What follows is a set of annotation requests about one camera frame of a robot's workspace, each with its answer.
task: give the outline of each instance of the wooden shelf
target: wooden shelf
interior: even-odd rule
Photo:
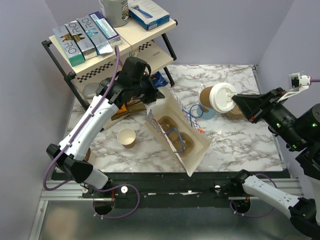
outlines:
[[[126,25],[115,27],[115,30],[131,46],[131,49],[134,50],[142,44],[174,29],[176,26],[176,21],[170,18],[169,22],[150,31],[146,31],[139,23],[130,18]]]
[[[70,67],[73,69],[73,71],[76,73],[77,76],[83,76],[86,73],[89,73],[91,71],[94,71],[95,69],[99,68],[100,66],[103,66],[112,60],[116,59],[116,53],[113,51],[113,53],[110,53],[106,56],[96,56],[88,61],[85,61],[82,64],[79,64],[78,66],[71,66],[70,61],[68,60],[67,56],[65,55],[63,49],[59,45],[56,36],[49,37],[53,45],[56,47],[56,49],[59,51],[59,53],[63,56],[63,58],[66,60],[66,62],[70,65]],[[131,46],[123,39],[121,38],[122,44],[119,45],[120,50],[120,56],[123,56],[125,54],[128,54],[131,51]]]
[[[124,63],[126,58],[129,55],[123,55],[120,57],[121,61]],[[146,42],[139,47],[139,56],[140,59],[145,60],[151,67],[151,74],[158,72],[160,69],[163,69],[165,66],[173,63],[173,58],[163,51],[157,44],[153,41]],[[84,87],[87,84],[91,83],[100,83],[103,79],[110,78],[115,71],[116,60],[109,62],[107,68],[100,70],[99,72],[90,72],[85,76],[76,76],[73,81],[74,85],[82,93]]]

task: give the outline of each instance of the cable connector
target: cable connector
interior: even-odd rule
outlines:
[[[298,90],[302,86],[310,86],[311,85],[311,77],[305,75],[305,73],[302,72],[295,72],[288,75],[288,77],[291,79],[291,86],[292,89]]]

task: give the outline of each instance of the marble surface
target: marble surface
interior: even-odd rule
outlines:
[[[247,65],[170,65],[168,69],[175,81],[172,89],[187,109],[198,103],[201,84],[212,86],[227,82],[238,93],[258,93],[253,71]],[[68,131],[83,113],[76,100]],[[171,159],[145,127],[145,119],[146,112],[142,112],[100,132],[91,145],[96,155],[93,164],[103,172],[184,172],[180,162]],[[279,153],[266,123],[230,120],[223,114],[217,114],[210,120],[198,119],[197,122],[213,143],[196,171],[282,171]],[[117,134],[123,128],[135,130],[135,147],[125,149],[118,143]]]

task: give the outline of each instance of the black shelf leg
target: black shelf leg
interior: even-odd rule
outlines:
[[[52,44],[52,42],[49,40],[45,40],[42,42],[42,45],[44,47],[44,49],[46,50],[46,52],[49,54],[49,56],[51,57],[52,61],[54,62],[54,64],[57,66],[57,68],[59,69],[59,71],[61,72],[61,74],[63,75],[63,79],[66,82],[66,84],[69,86],[69,88],[71,89],[71,91],[73,92],[73,94],[75,95],[76,99],[78,99],[78,101],[80,102],[81,106],[84,108],[84,110],[87,110],[89,107],[89,104],[81,97],[81,95],[79,94],[79,92],[77,91],[76,87],[74,86],[74,84],[71,82],[72,79],[74,79],[76,77],[76,74],[74,72],[70,72],[68,75],[66,74],[66,72],[64,71],[64,69],[61,67],[61,65],[59,64],[58,60],[56,59],[56,57],[54,56],[54,54],[52,53],[52,51],[49,49],[50,45]]]
[[[165,66],[163,69],[164,69],[165,74],[166,74],[166,76],[168,77],[168,79],[169,79],[169,81],[170,81],[170,85],[171,85],[171,87],[172,87],[173,85],[175,85],[175,81],[173,80],[173,78],[172,78],[172,76],[171,76],[168,68]]]
[[[176,53],[175,53],[174,49],[172,48],[171,43],[170,43],[167,35],[164,33],[164,34],[162,34],[161,36],[162,36],[162,38],[163,38],[163,41],[164,41],[166,47],[167,47],[168,50],[169,50],[169,53],[170,53],[171,57],[173,58],[173,61],[177,60]]]

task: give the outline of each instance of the lavender wall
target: lavender wall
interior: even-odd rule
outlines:
[[[2,0],[0,19],[0,238],[25,240],[73,96],[41,45],[57,26],[46,3]]]
[[[45,0],[58,25],[99,10],[98,0]],[[178,64],[257,64],[293,0],[154,0],[178,27]],[[157,40],[163,49],[162,39]]]
[[[282,87],[289,88],[288,74],[305,71],[307,75],[320,78],[320,1],[295,0],[278,32],[271,41],[261,61],[257,74],[264,92]],[[284,105],[299,117],[314,104],[320,103],[320,84],[290,98]],[[282,154],[294,177],[300,176],[303,185],[303,171],[295,161],[296,153],[286,150],[285,143],[280,141]],[[311,188],[304,188],[311,196]]]

